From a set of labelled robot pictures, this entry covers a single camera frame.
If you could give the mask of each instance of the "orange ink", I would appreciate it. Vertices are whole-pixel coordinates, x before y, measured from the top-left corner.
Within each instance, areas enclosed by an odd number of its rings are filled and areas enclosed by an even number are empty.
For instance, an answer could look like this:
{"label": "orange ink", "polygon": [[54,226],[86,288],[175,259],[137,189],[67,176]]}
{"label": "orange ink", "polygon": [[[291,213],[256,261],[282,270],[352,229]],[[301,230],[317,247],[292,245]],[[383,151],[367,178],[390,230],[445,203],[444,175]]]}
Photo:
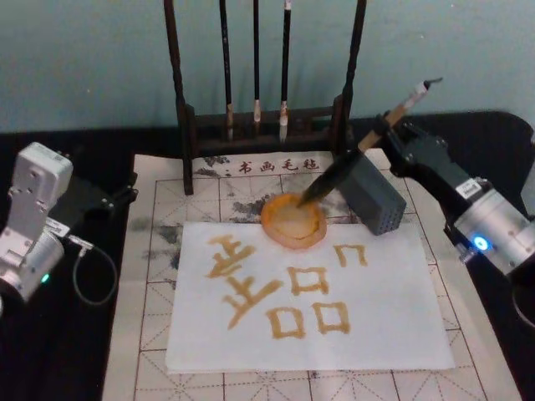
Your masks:
{"label": "orange ink", "polygon": [[253,254],[256,250],[254,246],[244,246],[241,251],[236,253],[236,248],[238,248],[242,243],[240,241],[231,242],[232,235],[226,236],[217,236],[209,240],[208,244],[221,244],[225,253],[228,255],[228,258],[223,258],[221,253],[217,253],[213,256],[213,259],[216,261],[216,265],[211,269],[211,272],[208,273],[207,277],[228,277],[237,269],[242,268],[242,265],[235,265],[236,262],[245,259],[246,257]]}
{"label": "orange ink", "polygon": [[224,302],[228,302],[236,310],[234,317],[228,323],[228,330],[237,325],[240,319],[245,315],[249,309],[257,305],[262,299],[270,294],[273,294],[280,287],[283,286],[283,282],[279,280],[272,280],[266,284],[257,294],[251,294],[251,285],[254,283],[254,277],[247,277],[243,282],[239,282],[234,277],[228,277],[227,282],[234,288],[237,295],[245,298],[244,303],[238,303],[230,295],[226,295],[223,298]]}
{"label": "orange ink", "polygon": [[366,261],[366,256],[364,255],[364,251],[366,249],[364,245],[334,245],[334,250],[336,251],[336,254],[338,255],[338,259],[340,260],[341,267],[346,267],[348,265],[348,261],[345,258],[344,253],[342,252],[342,249],[344,248],[356,249],[359,255],[360,265],[368,266],[368,261]]}
{"label": "orange ink", "polygon": [[[292,313],[293,320],[295,321],[296,328],[295,330],[283,332],[281,329],[281,321],[278,317],[280,312]],[[273,338],[276,340],[285,337],[295,337],[295,338],[304,338],[304,325],[303,325],[303,314],[300,310],[295,307],[275,307],[266,312],[267,318],[271,323],[271,330]]]}
{"label": "orange ink", "polygon": [[[334,308],[338,312],[338,315],[340,316],[340,323],[339,324],[325,324],[324,322],[324,315],[321,312],[322,307],[329,307]],[[321,303],[321,302],[315,302],[312,304],[312,308],[314,309],[314,313],[316,313],[316,318],[318,319],[318,330],[322,334],[325,334],[326,332],[343,332],[345,334],[349,333],[351,330],[351,326],[349,325],[349,317],[348,317],[348,308],[345,306],[345,303],[343,302],[333,302],[333,303]]]}
{"label": "orange ink", "polygon": [[[310,267],[309,269],[299,269],[297,267],[289,267],[288,274],[290,275],[290,280],[292,280],[292,294],[297,296],[301,292],[312,292],[320,290],[322,294],[329,293],[329,284],[325,279],[325,273],[327,269],[325,267]],[[315,273],[318,275],[318,282],[310,286],[301,286],[298,280],[298,273]]]}

